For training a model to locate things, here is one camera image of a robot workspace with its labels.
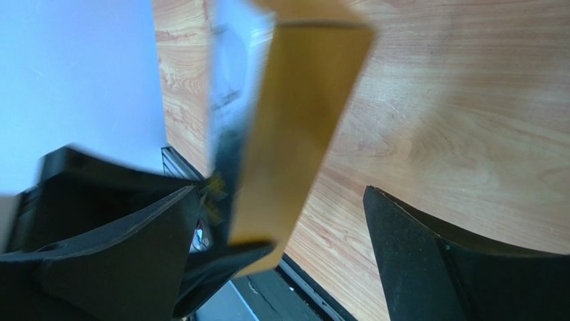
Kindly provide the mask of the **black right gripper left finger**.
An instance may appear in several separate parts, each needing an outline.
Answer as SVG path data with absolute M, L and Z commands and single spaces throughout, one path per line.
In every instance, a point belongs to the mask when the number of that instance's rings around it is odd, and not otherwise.
M 1 256 L 2 320 L 170 320 L 191 243 L 192 187 L 81 235 Z

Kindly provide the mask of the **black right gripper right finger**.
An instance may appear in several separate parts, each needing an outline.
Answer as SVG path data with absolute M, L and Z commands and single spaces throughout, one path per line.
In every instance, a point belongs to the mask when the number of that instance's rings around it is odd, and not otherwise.
M 363 208 L 390 319 L 569 319 L 568 255 L 478 235 L 372 186 Z

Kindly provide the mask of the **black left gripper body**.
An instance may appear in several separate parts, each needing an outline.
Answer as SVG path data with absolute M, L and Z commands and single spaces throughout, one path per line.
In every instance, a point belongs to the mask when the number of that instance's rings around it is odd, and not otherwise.
M 19 194 L 9 251 L 24 253 L 116 221 L 204 178 L 168 177 L 64 146 L 46 154 L 37 183 Z

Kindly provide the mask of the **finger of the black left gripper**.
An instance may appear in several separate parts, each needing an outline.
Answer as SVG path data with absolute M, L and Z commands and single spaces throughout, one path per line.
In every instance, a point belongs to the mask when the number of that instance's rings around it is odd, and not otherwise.
M 212 247 L 190 253 L 181 280 L 173 317 L 195 313 L 238 272 L 274 250 L 270 241 Z

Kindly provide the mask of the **silver gold toothpaste box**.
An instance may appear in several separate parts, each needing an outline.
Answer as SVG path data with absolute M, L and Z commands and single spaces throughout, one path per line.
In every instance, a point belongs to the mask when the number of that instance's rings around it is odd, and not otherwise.
M 343 1 L 215 1 L 209 80 L 214 245 L 276 267 L 375 39 Z

